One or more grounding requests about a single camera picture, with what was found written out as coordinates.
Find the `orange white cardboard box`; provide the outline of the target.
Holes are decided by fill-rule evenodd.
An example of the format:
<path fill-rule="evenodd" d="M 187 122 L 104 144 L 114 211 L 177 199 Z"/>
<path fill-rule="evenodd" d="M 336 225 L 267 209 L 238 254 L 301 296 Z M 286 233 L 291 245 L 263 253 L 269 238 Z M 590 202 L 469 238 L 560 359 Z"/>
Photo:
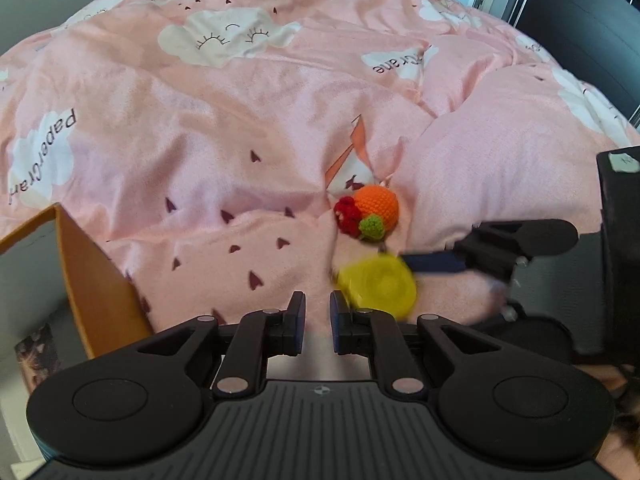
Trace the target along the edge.
<path fill-rule="evenodd" d="M 2 359 L 44 324 L 62 367 L 153 333 L 131 278 L 59 204 L 1 240 Z"/>

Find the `yellow round case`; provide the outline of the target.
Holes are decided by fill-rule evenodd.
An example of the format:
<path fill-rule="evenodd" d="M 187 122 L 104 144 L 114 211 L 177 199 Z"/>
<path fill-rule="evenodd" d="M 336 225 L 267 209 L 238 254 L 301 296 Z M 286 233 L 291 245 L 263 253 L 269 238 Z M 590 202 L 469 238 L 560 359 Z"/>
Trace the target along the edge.
<path fill-rule="evenodd" d="M 408 266 L 395 256 L 378 254 L 335 274 L 335 283 L 352 310 L 377 310 L 403 321 L 418 298 L 416 280 Z"/>

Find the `orange crochet fruit toy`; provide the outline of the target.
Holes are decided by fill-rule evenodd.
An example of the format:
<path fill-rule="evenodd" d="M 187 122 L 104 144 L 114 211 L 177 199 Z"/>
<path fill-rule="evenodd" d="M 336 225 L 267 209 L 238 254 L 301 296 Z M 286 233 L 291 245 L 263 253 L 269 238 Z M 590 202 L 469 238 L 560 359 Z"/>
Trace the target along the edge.
<path fill-rule="evenodd" d="M 337 229 L 357 240 L 380 242 L 396 228 L 399 202 L 382 185 L 361 185 L 352 195 L 341 197 L 333 207 Z"/>

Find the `pink patterned duvet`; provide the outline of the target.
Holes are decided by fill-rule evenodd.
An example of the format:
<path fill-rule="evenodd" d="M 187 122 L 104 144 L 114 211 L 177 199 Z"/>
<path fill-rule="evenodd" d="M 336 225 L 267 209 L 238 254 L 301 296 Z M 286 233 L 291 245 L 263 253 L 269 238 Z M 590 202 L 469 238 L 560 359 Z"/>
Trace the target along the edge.
<path fill-rule="evenodd" d="M 597 232 L 597 157 L 632 146 L 591 78 L 457 0 L 94 0 L 2 55 L 1 239 L 61 205 L 153 333 L 32 393 L 16 367 L 2 422 L 34 479 L 637 478 L 639 364 L 477 330 L 513 276 L 413 273 L 420 396 L 335 353 L 329 306 L 342 266 L 480 222 Z M 368 184 L 399 202 L 380 242 L 334 218 Z M 293 292 L 302 352 L 214 393 L 218 330 Z"/>

